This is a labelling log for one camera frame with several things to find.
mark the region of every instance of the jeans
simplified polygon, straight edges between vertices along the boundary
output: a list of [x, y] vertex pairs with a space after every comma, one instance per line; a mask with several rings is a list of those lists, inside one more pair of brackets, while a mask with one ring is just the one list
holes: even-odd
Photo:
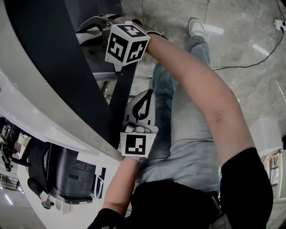
[[[209, 66], [209, 47], [203, 37], [192, 37], [185, 50]], [[219, 193], [219, 162], [202, 113], [159, 63], [153, 72], [153, 90], [159, 132], [149, 158], [141, 162], [137, 183], [170, 179]]]

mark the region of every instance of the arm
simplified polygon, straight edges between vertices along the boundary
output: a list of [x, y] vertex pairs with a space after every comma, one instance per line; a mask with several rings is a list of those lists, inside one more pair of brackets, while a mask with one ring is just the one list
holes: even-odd
[[125, 157], [113, 177], [105, 195], [103, 208], [109, 208], [125, 216], [134, 189], [139, 163]]
[[147, 53], [174, 76], [203, 113], [220, 165], [254, 147], [240, 105], [225, 82], [190, 53], [158, 35], [150, 34], [150, 37]]

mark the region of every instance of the black strap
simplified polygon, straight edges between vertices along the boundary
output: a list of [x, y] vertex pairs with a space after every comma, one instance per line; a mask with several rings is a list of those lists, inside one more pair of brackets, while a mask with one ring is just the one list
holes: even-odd
[[168, 40], [168, 38], [166, 38], [163, 34], [160, 34], [160, 33], [156, 32], [156, 31], [147, 31], [146, 34], [156, 34], [156, 35], [161, 36], [161, 37], [163, 37], [163, 38]]
[[122, 17], [122, 16], [120, 16], [118, 14], [114, 14], [114, 15], [107, 17], [107, 18], [111, 19], [111, 20], [115, 20], [116, 18], [119, 18], [119, 17]]

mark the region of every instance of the shoe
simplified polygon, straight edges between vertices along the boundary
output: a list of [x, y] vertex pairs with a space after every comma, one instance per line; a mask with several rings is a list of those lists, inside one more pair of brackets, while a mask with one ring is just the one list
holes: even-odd
[[191, 17], [188, 23], [189, 34], [191, 37], [193, 36], [201, 36], [204, 37], [203, 33], [205, 32], [205, 28], [203, 24], [195, 17]]

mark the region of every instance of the tile floor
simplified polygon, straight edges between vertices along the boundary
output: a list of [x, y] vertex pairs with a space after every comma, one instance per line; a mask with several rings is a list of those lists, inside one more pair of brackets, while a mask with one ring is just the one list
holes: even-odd
[[[274, 49], [273, 20], [280, 17], [276, 0], [122, 0], [122, 8], [124, 14], [142, 20], [145, 29], [162, 32], [181, 47], [189, 38], [186, 27], [190, 17], [213, 26], [214, 32], [206, 31], [212, 68], [250, 65], [264, 59], [266, 55], [252, 46], [268, 53]], [[237, 96], [248, 124], [258, 117], [278, 118], [282, 135], [286, 134], [285, 54], [286, 46], [279, 45], [259, 66], [217, 71]], [[148, 88], [154, 64], [149, 55], [138, 63], [131, 94]]]

